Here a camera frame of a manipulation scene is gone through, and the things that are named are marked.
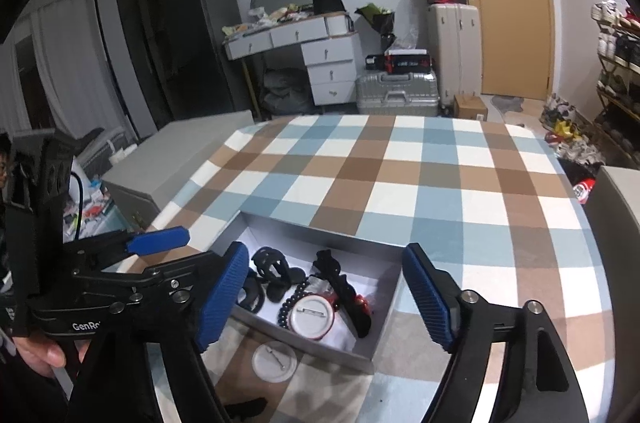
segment desk leg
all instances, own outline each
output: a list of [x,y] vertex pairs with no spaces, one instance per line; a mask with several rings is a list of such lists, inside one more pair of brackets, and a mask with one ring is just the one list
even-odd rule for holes
[[242,72],[244,73],[244,80],[246,81],[246,86],[249,88],[249,94],[251,95],[251,101],[254,102],[255,114],[258,117],[259,121],[262,121],[262,114],[260,113],[260,106],[258,105],[258,100],[255,98],[254,84],[251,81],[251,77],[249,76],[249,69],[246,66],[246,62],[244,58],[240,58],[240,63],[242,64]]

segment drawer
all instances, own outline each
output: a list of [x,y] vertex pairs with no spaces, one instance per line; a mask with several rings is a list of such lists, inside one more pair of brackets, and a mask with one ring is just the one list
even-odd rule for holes
[[275,48],[308,42],[309,40],[318,40],[318,38],[327,38],[327,36],[324,18],[302,20],[293,24],[278,26],[271,30],[271,40]]
[[229,60],[235,60],[236,58],[261,53],[262,51],[268,51],[270,49],[273,49],[271,35],[268,31],[261,31],[255,35],[232,40],[226,45],[226,54]]
[[338,62],[337,64],[319,64],[307,67],[311,85],[331,82],[355,82],[358,77],[354,61]]
[[334,103],[352,103],[356,101],[356,82],[334,82],[312,85],[316,105],[331,105]]
[[358,35],[350,35],[341,38],[329,38],[320,42],[304,44],[302,56],[305,65],[314,66],[328,62],[342,62],[354,59],[353,41],[358,40]]

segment checkered tablecloth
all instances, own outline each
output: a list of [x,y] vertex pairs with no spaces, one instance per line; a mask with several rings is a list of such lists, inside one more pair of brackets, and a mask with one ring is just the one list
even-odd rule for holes
[[[420,243],[436,267],[489,302],[540,300],[592,421],[604,421],[614,370],[607,281],[562,168],[529,130],[409,116],[303,116],[240,130],[156,218],[154,228],[185,226],[191,240],[153,263],[206,250],[238,210]],[[299,355],[290,380],[266,383],[251,367],[262,342],[230,321],[204,354],[224,403],[267,397],[257,422],[418,422],[449,359],[431,342],[406,285],[373,376]],[[474,421],[491,412],[500,352],[494,345]],[[156,380],[163,411],[175,412],[166,378]]]

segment blue textured pad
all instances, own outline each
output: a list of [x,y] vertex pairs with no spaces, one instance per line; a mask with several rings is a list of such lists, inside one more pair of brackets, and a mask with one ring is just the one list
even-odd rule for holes
[[249,250],[244,244],[236,247],[236,254],[226,265],[220,279],[213,286],[209,298],[200,310],[200,330],[196,344],[203,353],[209,343],[217,342],[225,327],[231,309],[238,300],[238,293],[249,271]]
[[451,331],[449,310],[430,276],[409,247],[404,248],[402,252],[402,274],[431,340],[449,352],[455,340]]
[[161,229],[160,231],[150,231],[135,236],[127,244],[129,253],[136,255],[152,255],[161,251],[186,246],[189,243],[189,230],[176,226],[175,228]]

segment black refrigerator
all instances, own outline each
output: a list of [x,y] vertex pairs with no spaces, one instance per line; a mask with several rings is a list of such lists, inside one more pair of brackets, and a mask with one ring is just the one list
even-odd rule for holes
[[160,0],[171,49],[165,94],[175,119],[251,109],[238,62],[230,62],[223,26],[241,22],[237,0]]

